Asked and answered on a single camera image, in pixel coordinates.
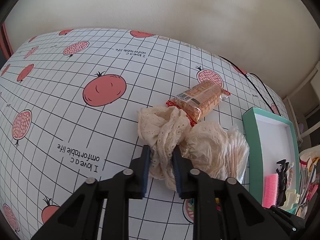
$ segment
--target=pink comb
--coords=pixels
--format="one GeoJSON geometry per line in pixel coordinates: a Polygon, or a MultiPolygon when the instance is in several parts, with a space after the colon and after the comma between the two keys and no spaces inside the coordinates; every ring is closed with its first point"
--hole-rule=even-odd
{"type": "Polygon", "coordinates": [[[277,173],[265,177],[262,206],[270,208],[276,205],[278,197],[279,175],[277,173]]]}

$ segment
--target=plastic bag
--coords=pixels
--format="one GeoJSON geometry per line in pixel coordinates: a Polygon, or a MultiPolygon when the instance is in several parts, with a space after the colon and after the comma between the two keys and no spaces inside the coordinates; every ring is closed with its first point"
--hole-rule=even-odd
{"type": "Polygon", "coordinates": [[[179,145],[181,156],[211,178],[225,180],[228,135],[214,121],[199,122],[179,145]]]}
{"type": "Polygon", "coordinates": [[[229,128],[226,172],[242,183],[249,157],[249,145],[236,125],[229,128]]]}
{"type": "Polygon", "coordinates": [[[176,106],[184,110],[194,126],[199,119],[206,116],[221,101],[231,94],[210,80],[204,80],[166,102],[167,106],[176,106]]]}

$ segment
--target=table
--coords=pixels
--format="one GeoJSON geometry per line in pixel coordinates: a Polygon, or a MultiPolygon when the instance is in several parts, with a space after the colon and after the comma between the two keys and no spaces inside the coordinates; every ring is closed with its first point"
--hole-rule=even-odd
{"type": "MultiPolygon", "coordinates": [[[[24,42],[0,77],[0,202],[16,234],[30,239],[87,177],[108,179],[127,168],[143,145],[136,112],[198,84],[203,69],[232,94],[205,120],[244,132],[246,110],[270,111],[228,61],[177,40],[85,28],[24,42]]],[[[247,77],[271,105],[261,82],[247,77]]],[[[192,200],[181,200],[164,181],[149,178],[146,198],[130,200],[129,216],[130,239],[192,239],[192,200]]]]}

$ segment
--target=cream lace cloth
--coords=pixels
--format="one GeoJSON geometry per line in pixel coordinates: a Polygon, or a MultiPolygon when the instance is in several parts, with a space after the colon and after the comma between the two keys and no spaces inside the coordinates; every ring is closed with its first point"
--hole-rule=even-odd
{"type": "Polygon", "coordinates": [[[191,128],[186,113],[175,106],[142,108],[138,112],[138,134],[153,153],[149,173],[156,179],[165,179],[172,190],[176,190],[171,162],[176,145],[194,167],[217,179],[226,179],[232,174],[239,180],[243,172],[237,171],[234,165],[243,169],[248,159],[249,146],[240,132],[236,136],[238,140],[234,140],[234,133],[229,135],[219,124],[210,121],[199,122],[191,128]]]}

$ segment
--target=barcode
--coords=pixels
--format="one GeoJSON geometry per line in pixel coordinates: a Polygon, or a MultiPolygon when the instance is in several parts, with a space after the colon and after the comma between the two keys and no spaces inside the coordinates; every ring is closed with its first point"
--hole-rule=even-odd
{"type": "Polygon", "coordinates": [[[188,101],[188,100],[191,99],[191,97],[188,96],[188,95],[186,95],[185,93],[180,93],[180,94],[178,94],[178,95],[177,95],[177,98],[180,98],[180,99],[183,100],[183,101],[188,101]]]}

